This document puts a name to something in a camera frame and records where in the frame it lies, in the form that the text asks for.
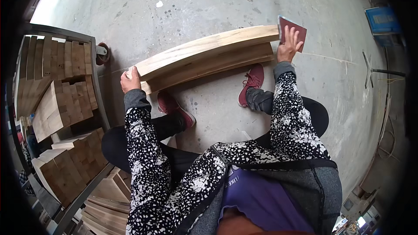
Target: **gray cuff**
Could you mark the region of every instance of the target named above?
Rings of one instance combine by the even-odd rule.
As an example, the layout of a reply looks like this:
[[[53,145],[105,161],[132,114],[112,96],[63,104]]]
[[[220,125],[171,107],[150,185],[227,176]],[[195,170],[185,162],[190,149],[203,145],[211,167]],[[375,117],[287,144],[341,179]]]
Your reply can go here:
[[[273,69],[274,79],[278,80],[278,78],[287,72],[292,72],[296,76],[295,68],[292,66],[291,63],[283,61],[276,65],[276,67]]]
[[[151,112],[150,102],[147,100],[147,95],[141,89],[132,89],[125,94],[123,98],[125,103],[125,112],[130,108],[144,108],[148,112]]]

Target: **red sandpaper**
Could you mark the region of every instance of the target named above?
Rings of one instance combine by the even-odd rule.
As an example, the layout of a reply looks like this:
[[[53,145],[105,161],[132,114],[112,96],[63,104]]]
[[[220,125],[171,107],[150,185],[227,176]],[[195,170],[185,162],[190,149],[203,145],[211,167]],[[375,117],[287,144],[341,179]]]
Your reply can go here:
[[[298,35],[298,43],[300,41],[305,42],[306,39],[306,28],[301,27],[289,20],[287,20],[286,18],[279,16],[278,17],[278,21],[279,21],[279,29],[280,29],[280,34],[281,34],[281,39],[280,39],[280,44],[284,44],[285,43],[285,26],[289,26],[289,30],[290,28],[294,27],[295,31],[299,31],[299,35]],[[298,52],[302,52],[303,50],[303,46],[305,45],[305,43],[302,44],[302,46],[299,48]]]

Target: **caster wheel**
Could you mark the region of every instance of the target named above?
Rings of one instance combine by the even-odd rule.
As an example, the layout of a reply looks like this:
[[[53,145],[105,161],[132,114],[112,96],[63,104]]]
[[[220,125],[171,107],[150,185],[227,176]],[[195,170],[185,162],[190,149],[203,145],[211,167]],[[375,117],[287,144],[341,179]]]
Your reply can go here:
[[[110,61],[110,50],[105,43],[99,43],[98,46],[104,47],[107,50],[106,55],[99,55],[99,54],[96,55],[96,65],[103,65],[107,63],[108,61]]]

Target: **red sneaker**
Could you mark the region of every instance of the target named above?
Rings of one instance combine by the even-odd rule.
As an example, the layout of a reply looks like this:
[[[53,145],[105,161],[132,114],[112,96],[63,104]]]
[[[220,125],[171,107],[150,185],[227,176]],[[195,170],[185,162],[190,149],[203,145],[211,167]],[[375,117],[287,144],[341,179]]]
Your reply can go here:
[[[245,86],[238,96],[238,105],[241,107],[248,107],[247,100],[245,99],[245,94],[248,90],[248,87],[254,87],[255,89],[259,89],[261,85],[263,85],[264,68],[261,64],[256,64],[245,76],[248,78],[247,80],[243,81],[243,84],[245,84]]]
[[[166,91],[160,91],[157,95],[158,100],[158,109],[160,112],[165,114],[172,114],[174,112],[179,112],[185,121],[186,128],[190,128],[196,123],[196,119],[193,115],[186,112],[183,108],[180,107],[179,103]]]

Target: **purple shirt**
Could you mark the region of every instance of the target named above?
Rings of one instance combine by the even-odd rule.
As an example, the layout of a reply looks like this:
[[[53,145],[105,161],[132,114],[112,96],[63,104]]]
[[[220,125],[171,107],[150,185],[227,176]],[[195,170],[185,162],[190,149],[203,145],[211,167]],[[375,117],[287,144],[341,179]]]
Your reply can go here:
[[[303,214],[296,210],[278,181],[232,166],[225,183],[222,219],[225,208],[237,208],[265,231],[296,230],[313,233]]]

